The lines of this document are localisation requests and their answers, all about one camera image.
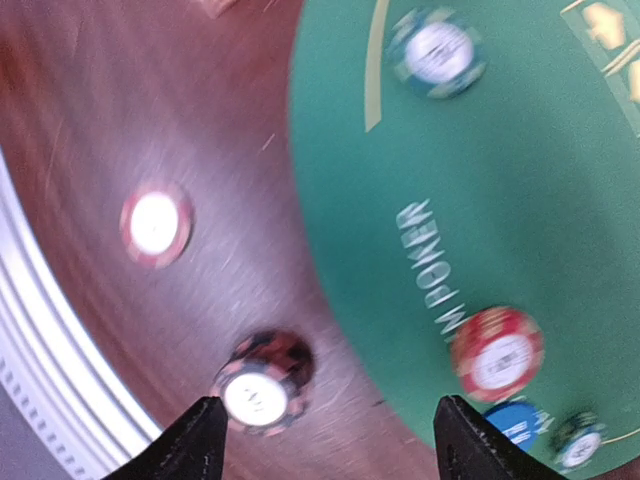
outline blue disc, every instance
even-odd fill
[[[414,9],[393,30],[387,55],[396,75],[430,97],[457,95],[485,71],[480,35],[453,10]]]
[[[531,450],[538,438],[538,410],[529,403],[503,403],[489,410],[484,417],[525,452]]]

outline green poker chip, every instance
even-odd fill
[[[593,412],[582,412],[563,423],[552,438],[556,464],[568,473],[589,463],[605,439],[606,428]]]
[[[444,7],[405,15],[393,27],[387,56],[401,81],[433,98],[459,94],[486,69],[480,35]]]

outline white line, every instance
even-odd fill
[[[382,93],[380,76],[382,70],[382,43],[384,25],[387,20],[390,0],[378,0],[373,11],[369,45],[367,47],[367,65],[364,74],[364,129],[371,131],[382,120]]]

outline brown wooden surface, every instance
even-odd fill
[[[312,410],[279,437],[232,433],[226,479],[435,479],[315,279],[287,151],[300,8],[243,0],[213,19],[190,0],[4,0],[0,144],[63,289],[158,421],[205,394],[248,333],[311,343]],[[189,248],[159,271],[132,263],[118,231],[148,179],[196,206]]]

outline red poker chip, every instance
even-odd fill
[[[544,340],[527,314],[496,307],[460,327],[451,353],[464,390],[492,403],[515,395],[533,380],[544,359]]]
[[[166,267],[184,251],[193,228],[193,205],[172,183],[147,183],[127,199],[120,232],[127,253],[150,268]]]
[[[272,436],[307,411],[312,376],[313,358],[305,343],[287,332],[262,332],[234,350],[210,395],[222,399],[233,430]]]

